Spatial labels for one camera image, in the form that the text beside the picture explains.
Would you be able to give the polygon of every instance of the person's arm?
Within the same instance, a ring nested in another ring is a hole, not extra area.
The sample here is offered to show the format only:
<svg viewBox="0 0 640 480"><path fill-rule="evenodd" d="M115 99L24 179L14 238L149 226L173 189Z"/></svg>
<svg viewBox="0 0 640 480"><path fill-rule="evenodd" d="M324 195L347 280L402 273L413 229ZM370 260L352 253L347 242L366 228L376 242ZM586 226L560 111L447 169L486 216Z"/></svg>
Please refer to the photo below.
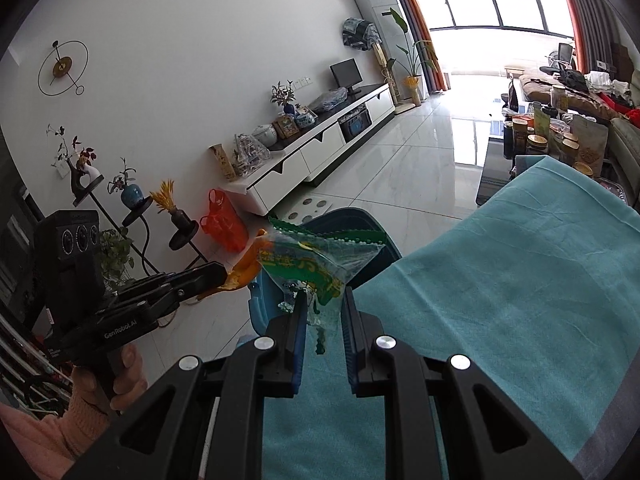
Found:
<svg viewBox="0 0 640 480"><path fill-rule="evenodd" d="M123 373L113 383L114 410L126 410L146 390L142 357L134 345L122 349ZM0 405L0 419L22 456L36 474L46 480L58 480L74 460L104 432L108 417L95 407L97 381L92 373L74 368L73 394L69 409L62 417L47 415L35 420L26 413Z"/></svg>

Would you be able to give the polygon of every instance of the pink sleeve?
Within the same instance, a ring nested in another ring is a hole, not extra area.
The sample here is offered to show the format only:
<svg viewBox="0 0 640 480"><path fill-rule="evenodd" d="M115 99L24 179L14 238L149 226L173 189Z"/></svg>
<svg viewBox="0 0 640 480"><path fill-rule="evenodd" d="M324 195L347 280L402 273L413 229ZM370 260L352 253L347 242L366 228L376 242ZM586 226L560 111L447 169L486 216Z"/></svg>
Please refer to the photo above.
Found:
<svg viewBox="0 0 640 480"><path fill-rule="evenodd" d="M22 456L42 480L60 480L109 423L106 415L75 393L62 417L47 415L36 420L0 404L0 419Z"/></svg>

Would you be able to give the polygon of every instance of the blue trash bin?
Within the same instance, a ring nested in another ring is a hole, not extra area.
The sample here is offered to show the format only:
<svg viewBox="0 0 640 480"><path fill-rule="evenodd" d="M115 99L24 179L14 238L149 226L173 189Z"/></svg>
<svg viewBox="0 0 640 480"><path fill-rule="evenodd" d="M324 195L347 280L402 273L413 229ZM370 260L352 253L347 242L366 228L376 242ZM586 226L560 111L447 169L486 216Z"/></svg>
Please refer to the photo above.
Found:
<svg viewBox="0 0 640 480"><path fill-rule="evenodd" d="M314 234L335 233L345 230L372 230L385 233L380 224L367 211L355 207L329 211L318 218L314 218L303 225ZM402 256L389 236L386 246L348 283L351 288L358 288L365 282L385 270ZM261 270L258 276L249 284L251 299L249 300L249 314L255 333L264 335L269 321L283 312L278 305L284 301L284 294L269 275Z"/></svg>

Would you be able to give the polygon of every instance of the banana peel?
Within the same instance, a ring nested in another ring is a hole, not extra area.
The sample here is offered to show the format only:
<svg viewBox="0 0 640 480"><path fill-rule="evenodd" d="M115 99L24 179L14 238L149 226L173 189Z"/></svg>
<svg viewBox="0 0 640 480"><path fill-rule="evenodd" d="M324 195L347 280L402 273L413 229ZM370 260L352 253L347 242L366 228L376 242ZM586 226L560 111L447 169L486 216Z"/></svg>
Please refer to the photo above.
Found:
<svg viewBox="0 0 640 480"><path fill-rule="evenodd" d="M234 265L234 268L227 275L225 283L222 286L203 292L198 296L198 300L203 300L219 292L230 292L249 285L262 269L258 261L258 251L273 245L272 242L264 238L265 234L267 234L267 231L260 229L247 252L244 253L240 261Z"/></svg>

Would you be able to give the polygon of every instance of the curtain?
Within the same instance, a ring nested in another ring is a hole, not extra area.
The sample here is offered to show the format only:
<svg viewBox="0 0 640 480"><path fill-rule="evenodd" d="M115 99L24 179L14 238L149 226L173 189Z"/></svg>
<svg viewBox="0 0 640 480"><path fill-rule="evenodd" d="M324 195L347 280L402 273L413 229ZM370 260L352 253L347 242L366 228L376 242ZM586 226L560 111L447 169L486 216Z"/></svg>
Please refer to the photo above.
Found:
<svg viewBox="0 0 640 480"><path fill-rule="evenodd" d="M409 25L409 30L411 30L412 36L414 37L414 41L431 41L431 33L424 21L424 16L422 15L418 2L416 0L399 0L399 3L406 15L407 24ZM440 69L440 63L438 62L437 56L431 53L423 44L418 45L417 48L420 60L423 63L422 70L429 92L447 90L448 88L445 83L442 70ZM433 62L436 67L435 70L426 65L427 60Z"/></svg>
<svg viewBox="0 0 640 480"><path fill-rule="evenodd" d="M567 4L574 24L578 70L605 72L596 61L612 65L611 43L620 41L609 4L605 0L567 0Z"/></svg>

